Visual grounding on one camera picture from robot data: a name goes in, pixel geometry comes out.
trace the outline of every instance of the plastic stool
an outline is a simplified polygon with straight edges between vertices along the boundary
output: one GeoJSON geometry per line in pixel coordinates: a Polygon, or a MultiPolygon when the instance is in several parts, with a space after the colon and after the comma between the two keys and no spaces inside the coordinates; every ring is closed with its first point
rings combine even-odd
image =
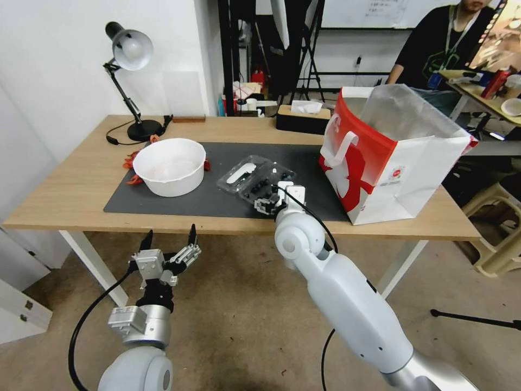
{"type": "MultiPolygon", "coordinates": [[[[502,201],[514,210],[518,221],[521,221],[521,173],[507,176],[478,193],[465,207],[463,212],[472,216],[484,205],[493,201],[502,201]]],[[[521,224],[498,245],[494,246],[486,239],[471,242],[479,252],[479,259],[474,267],[482,274],[497,277],[510,270],[521,268],[521,224]]]]}

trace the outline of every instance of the black desk mat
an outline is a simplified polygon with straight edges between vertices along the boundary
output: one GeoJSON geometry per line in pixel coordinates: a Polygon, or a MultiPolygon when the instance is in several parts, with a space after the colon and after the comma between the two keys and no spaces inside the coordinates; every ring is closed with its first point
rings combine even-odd
{"type": "Polygon", "coordinates": [[[160,197],[145,184],[130,186],[125,182],[134,175],[129,170],[103,209],[110,213],[144,215],[182,215],[212,217],[270,218],[253,209],[237,194],[217,187],[217,180],[249,155],[267,157],[293,170],[295,183],[306,187],[306,204],[323,220],[348,221],[331,184],[318,164],[320,146],[201,143],[211,164],[202,183],[180,197],[160,197]]]}

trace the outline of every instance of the concrete floor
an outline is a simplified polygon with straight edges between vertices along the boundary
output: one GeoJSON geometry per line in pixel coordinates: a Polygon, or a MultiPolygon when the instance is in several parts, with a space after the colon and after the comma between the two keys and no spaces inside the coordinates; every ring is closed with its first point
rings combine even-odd
{"type": "MultiPolygon", "coordinates": [[[[116,276],[139,245],[140,234],[90,234],[116,276]]],[[[186,237],[156,235],[154,246],[181,248],[186,237]]],[[[400,242],[338,239],[374,282],[400,242]]],[[[174,289],[167,355],[174,389],[226,391],[319,390],[320,355],[330,326],[308,298],[304,279],[286,269],[271,237],[200,238],[203,254],[174,289]]],[[[405,333],[425,354],[462,370],[480,390],[521,390],[521,334],[516,330],[432,318],[430,308],[475,316],[521,318],[521,272],[488,279],[475,272],[453,243],[431,242],[390,295],[405,333]]],[[[139,275],[124,284],[130,303],[139,275]]],[[[47,333],[0,346],[1,390],[71,390],[67,348],[77,320],[100,294],[94,278],[71,255],[60,270],[28,289],[54,315],[47,333]]],[[[106,321],[106,299],[89,317],[77,346],[77,370],[96,389],[105,368],[124,350],[106,321]]],[[[329,391],[385,390],[387,385],[335,335],[326,358],[329,391]]]]}

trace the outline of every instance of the desk lamp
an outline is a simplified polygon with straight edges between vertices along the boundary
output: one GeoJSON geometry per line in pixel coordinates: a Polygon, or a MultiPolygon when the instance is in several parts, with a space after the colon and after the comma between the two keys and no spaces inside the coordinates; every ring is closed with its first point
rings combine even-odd
{"type": "Polygon", "coordinates": [[[105,32],[112,40],[112,53],[114,57],[109,62],[103,64],[103,67],[110,75],[110,78],[123,97],[123,101],[136,120],[135,123],[128,128],[127,134],[131,140],[147,141],[151,135],[160,135],[162,126],[157,121],[141,119],[139,108],[119,85],[116,79],[116,71],[121,68],[128,71],[137,71],[145,67],[152,57],[154,46],[150,38],[145,34],[136,30],[125,30],[121,24],[116,22],[109,22],[105,27],[105,32]]]}

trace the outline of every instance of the id badge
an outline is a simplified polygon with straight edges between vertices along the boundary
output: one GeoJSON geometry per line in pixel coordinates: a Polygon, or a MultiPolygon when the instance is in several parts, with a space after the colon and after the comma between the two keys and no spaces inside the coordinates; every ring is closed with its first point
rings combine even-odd
{"type": "Polygon", "coordinates": [[[441,81],[443,80],[443,76],[440,75],[438,72],[434,72],[427,82],[427,88],[430,90],[437,90],[438,87],[441,84],[441,81]]]}

